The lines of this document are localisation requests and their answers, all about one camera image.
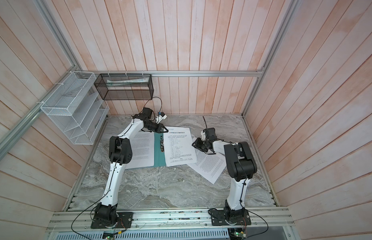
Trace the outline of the printed paper sheet front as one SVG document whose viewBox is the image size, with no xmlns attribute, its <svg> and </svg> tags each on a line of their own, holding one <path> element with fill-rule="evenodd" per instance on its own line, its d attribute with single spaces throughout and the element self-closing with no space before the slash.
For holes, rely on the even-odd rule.
<svg viewBox="0 0 372 240">
<path fill-rule="evenodd" d="M 150 132 L 138 132 L 131 140 L 132 160 L 126 169 L 153 167 L 155 163 L 155 135 Z"/>
</svg>

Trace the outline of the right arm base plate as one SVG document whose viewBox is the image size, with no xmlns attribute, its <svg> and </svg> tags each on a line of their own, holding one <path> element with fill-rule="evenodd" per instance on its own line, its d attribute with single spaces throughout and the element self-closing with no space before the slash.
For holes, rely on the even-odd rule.
<svg viewBox="0 0 372 240">
<path fill-rule="evenodd" d="M 251 225 L 249 212 L 245 209 L 230 210 L 230 209 L 209 209 L 208 214 L 211 216 L 213 226 L 228 226 L 228 225 Z"/>
</svg>

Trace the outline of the green file folder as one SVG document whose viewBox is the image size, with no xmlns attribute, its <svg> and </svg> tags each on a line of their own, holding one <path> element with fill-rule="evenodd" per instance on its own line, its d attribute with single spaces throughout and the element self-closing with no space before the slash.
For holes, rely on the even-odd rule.
<svg viewBox="0 0 372 240">
<path fill-rule="evenodd" d="M 166 161 L 165 161 L 165 153 L 162 153 L 160 150 L 160 137 L 163 136 L 163 134 L 157 134 L 155 135 L 155 163 L 153 167 L 165 167 Z"/>
</svg>

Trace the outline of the metal folder clip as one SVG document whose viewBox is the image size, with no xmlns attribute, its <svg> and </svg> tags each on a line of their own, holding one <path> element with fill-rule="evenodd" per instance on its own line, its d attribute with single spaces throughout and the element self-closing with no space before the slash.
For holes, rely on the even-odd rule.
<svg viewBox="0 0 372 240">
<path fill-rule="evenodd" d="M 165 152 L 164 137 L 163 136 L 160 137 L 160 150 L 161 150 L 162 153 Z"/>
</svg>

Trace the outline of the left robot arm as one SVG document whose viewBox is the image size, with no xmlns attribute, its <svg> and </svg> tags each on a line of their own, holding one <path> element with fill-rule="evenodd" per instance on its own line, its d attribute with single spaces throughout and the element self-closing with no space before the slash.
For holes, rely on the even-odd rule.
<svg viewBox="0 0 372 240">
<path fill-rule="evenodd" d="M 159 112 L 154 119 L 152 119 L 152 115 L 153 110 L 144 107 L 139 114 L 132 117 L 130 124 L 119 135 L 110 138 L 110 174 L 104 194 L 94 210 L 92 229 L 112 229 L 118 225 L 120 219 L 117 214 L 119 188 L 127 164 L 133 158 L 131 140 L 142 129 L 147 129 L 157 134 L 169 131 L 161 123 L 167 118 L 165 113 Z"/>
</svg>

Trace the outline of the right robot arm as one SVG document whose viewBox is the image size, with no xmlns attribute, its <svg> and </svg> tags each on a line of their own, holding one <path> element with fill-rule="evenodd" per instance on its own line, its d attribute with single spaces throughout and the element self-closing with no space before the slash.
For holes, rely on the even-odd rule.
<svg viewBox="0 0 372 240">
<path fill-rule="evenodd" d="M 227 170 L 231 179 L 231 188 L 223 210 L 213 210 L 212 224 L 250 224 L 249 212 L 245 209 L 247 187 L 257 172 L 257 164 L 247 142 L 228 142 L 217 137 L 215 128 L 205 128 L 201 137 L 192 146 L 205 154 L 225 156 Z"/>
</svg>

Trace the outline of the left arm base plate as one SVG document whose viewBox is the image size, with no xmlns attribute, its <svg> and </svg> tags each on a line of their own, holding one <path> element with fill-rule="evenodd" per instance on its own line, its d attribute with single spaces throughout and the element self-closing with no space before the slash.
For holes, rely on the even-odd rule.
<svg viewBox="0 0 372 240">
<path fill-rule="evenodd" d="M 106 228 L 123 228 L 129 229 L 132 226 L 133 212 L 114 212 L 111 216 L 96 213 L 91 229 L 106 229 Z"/>
</svg>

